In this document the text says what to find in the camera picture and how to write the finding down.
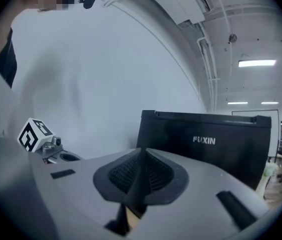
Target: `ceiling light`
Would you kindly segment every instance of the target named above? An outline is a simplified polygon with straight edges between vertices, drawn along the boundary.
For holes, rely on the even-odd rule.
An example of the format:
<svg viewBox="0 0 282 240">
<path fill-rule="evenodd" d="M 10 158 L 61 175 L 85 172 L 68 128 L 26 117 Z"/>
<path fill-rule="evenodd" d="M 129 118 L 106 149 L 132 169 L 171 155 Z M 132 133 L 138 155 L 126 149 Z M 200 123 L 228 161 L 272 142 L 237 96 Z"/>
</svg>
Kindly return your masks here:
<svg viewBox="0 0 282 240">
<path fill-rule="evenodd" d="M 264 102 L 262 102 L 262 104 L 263 105 L 265 105 L 265 104 L 278 104 L 278 102 L 277 101 L 264 101 Z"/>
<path fill-rule="evenodd" d="M 244 102 L 227 102 L 228 105 L 238 105 L 238 104 L 248 104 L 247 101 Z"/>
<path fill-rule="evenodd" d="M 239 67 L 274 66 L 275 59 L 240 60 Z"/>
</svg>

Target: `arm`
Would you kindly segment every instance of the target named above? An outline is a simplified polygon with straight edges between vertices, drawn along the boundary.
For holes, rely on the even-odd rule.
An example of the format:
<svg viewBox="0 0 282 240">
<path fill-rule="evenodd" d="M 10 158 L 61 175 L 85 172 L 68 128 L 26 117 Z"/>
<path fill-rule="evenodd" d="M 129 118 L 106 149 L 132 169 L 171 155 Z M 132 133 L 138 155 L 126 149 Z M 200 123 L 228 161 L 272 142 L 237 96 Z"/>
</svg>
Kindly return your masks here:
<svg viewBox="0 0 282 240">
<path fill-rule="evenodd" d="M 12 0 L 2 11 L 0 15 L 0 52 L 7 43 L 13 20 L 25 9 L 22 0 Z"/>
</svg>

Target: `ceiling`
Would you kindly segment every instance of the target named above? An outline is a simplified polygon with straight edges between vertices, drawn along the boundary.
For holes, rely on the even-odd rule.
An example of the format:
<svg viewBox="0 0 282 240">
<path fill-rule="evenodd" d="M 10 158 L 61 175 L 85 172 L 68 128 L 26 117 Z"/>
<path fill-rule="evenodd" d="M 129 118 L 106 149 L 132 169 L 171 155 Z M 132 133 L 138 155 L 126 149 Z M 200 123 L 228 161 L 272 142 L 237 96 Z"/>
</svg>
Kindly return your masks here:
<svg viewBox="0 0 282 240">
<path fill-rule="evenodd" d="M 224 17 L 220 0 L 207 0 L 211 8 L 204 13 L 203 26 L 214 51 L 218 75 L 217 106 L 219 110 L 282 109 L 282 11 L 274 0 L 221 0 L 227 12 Z M 184 34 L 193 38 L 193 30 Z M 237 41 L 229 44 L 230 34 Z M 202 55 L 193 48 L 204 67 Z M 276 59 L 275 66 L 239 68 L 239 60 Z M 278 105 L 261 105 L 277 101 Z M 248 102 L 228 105 L 227 102 Z"/>
</svg>

